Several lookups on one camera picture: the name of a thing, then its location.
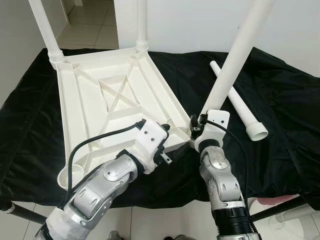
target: black cable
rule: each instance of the black cable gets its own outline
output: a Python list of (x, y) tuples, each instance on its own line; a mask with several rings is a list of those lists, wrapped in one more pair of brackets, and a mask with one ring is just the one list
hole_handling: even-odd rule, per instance
[(70, 196), (72, 194), (72, 163), (73, 163), (73, 160), (74, 160), (74, 156), (76, 154), (76, 152), (84, 145), (88, 144), (88, 143), (91, 143), (93, 141), (96, 141), (96, 140), (99, 140), (99, 139), (102, 139), (102, 138), (106, 138), (106, 137), (109, 137), (109, 136), (112, 136), (112, 135), (115, 135), (115, 134), (120, 134), (120, 133), (124, 133), (126, 131), (129, 131), (131, 129), (134, 129), (135, 127), (140, 127), (141, 124), (144, 124), (143, 121), (140, 121), (140, 122), (136, 122), (135, 124), (131, 125), (131, 126), (128, 126), (128, 127), (125, 127), (123, 129), (119, 129), (119, 130), (115, 130), (115, 131), (112, 131), (112, 132), (108, 132), (108, 133), (104, 133), (104, 134), (101, 134), (101, 135), (98, 135), (98, 136), (94, 136), (94, 137), (91, 137), (87, 140), (84, 140), (83, 142), (79, 143), (73, 150), (72, 152), (70, 153), (70, 156), (69, 156), (69, 161), (68, 161), (68, 189), (67, 189), (67, 193), (65, 195), (65, 198), (61, 204), (61, 206), (64, 206), (70, 199)]
[(243, 156), (244, 156), (244, 160), (245, 160), (245, 174), (244, 174), (244, 196), (243, 196), (243, 200), (244, 200), (244, 204), (245, 204), (245, 208), (246, 208), (246, 213), (248, 214), (248, 217), (249, 217), (249, 221), (251, 223), (251, 226), (252, 226), (252, 229), (253, 231), (255, 231), (256, 233), (258, 233), (257, 229), (256, 229), (256, 226), (254, 224), (254, 222), (251, 220), (251, 217), (250, 217), (250, 213), (249, 213), (249, 208), (248, 208), (248, 171), (249, 171), (249, 161), (248, 161), (248, 157), (247, 157), (247, 154), (246, 154), (246, 151), (245, 151), (245, 148), (244, 146), (242, 145), (241, 141), (239, 140), (239, 138), (237, 138), (236, 135), (234, 135), (230, 130), (226, 129), (225, 127), (213, 122), (213, 121), (209, 121), (209, 120), (206, 120), (206, 122), (208, 124), (211, 124), (223, 131), (225, 131), (227, 134), (229, 134), (239, 145), (242, 153), (243, 153)]

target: black cylindrical joint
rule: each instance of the black cylindrical joint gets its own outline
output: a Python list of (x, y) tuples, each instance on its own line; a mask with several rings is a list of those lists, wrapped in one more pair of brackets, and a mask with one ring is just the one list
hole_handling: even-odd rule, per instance
[(221, 236), (254, 232), (244, 207), (214, 210), (212, 216), (218, 228), (218, 234)]
[(206, 147), (210, 147), (210, 146), (220, 147), (219, 142), (217, 140), (206, 139), (206, 140), (199, 143), (199, 152), (201, 153), (203, 149), (205, 149)]

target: pipe end cap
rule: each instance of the pipe end cap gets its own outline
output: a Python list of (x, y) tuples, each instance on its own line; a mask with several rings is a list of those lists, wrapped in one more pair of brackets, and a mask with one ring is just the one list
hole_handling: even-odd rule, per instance
[(268, 130), (262, 122), (255, 122), (250, 124), (246, 128), (246, 133), (248, 134), (249, 138), (254, 142), (264, 139), (269, 134)]

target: white wall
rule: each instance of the white wall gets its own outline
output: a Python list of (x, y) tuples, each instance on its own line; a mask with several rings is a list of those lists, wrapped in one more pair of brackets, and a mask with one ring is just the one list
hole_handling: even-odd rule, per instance
[[(151, 51), (228, 52), (256, 0), (149, 0)], [(288, 64), (320, 76), (319, 0), (276, 0), (255, 46)], [(120, 48), (135, 45), (137, 0), (115, 0)]]
[[(44, 0), (53, 32), (67, 20), (60, 0)], [(0, 0), (0, 108), (37, 54), (45, 47), (27, 0)]]

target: black metal stand leg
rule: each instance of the black metal stand leg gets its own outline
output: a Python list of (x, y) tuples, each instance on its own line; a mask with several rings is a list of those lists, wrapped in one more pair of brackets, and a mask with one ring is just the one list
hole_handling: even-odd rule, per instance
[(12, 214), (33, 222), (36, 222), (38, 224), (43, 224), (46, 221), (46, 217), (43, 215), (40, 215), (36, 212), (30, 211), (22, 206), (16, 205), (13, 202), (11, 203), (11, 206), (8, 206), (8, 209), (1, 209), (2, 211), (7, 212), (7, 214)]
[(254, 215), (251, 216), (251, 219), (253, 222), (261, 220), (261, 219), (265, 219), (268, 217), (271, 217), (275, 214), (279, 214), (279, 213), (283, 213), (287, 210), (290, 209), (294, 209), (297, 208), (299, 206), (305, 205), (307, 202), (305, 200), (303, 200), (302, 197), (298, 196), (296, 198), (293, 198), (289, 201), (286, 201), (284, 203), (281, 203), (277, 206), (273, 206), (269, 209), (266, 209), (264, 211), (258, 212)]
[(0, 210), (1, 211), (7, 211), (9, 208), (11, 208), (11, 206), (12, 206), (11, 201), (0, 200)]

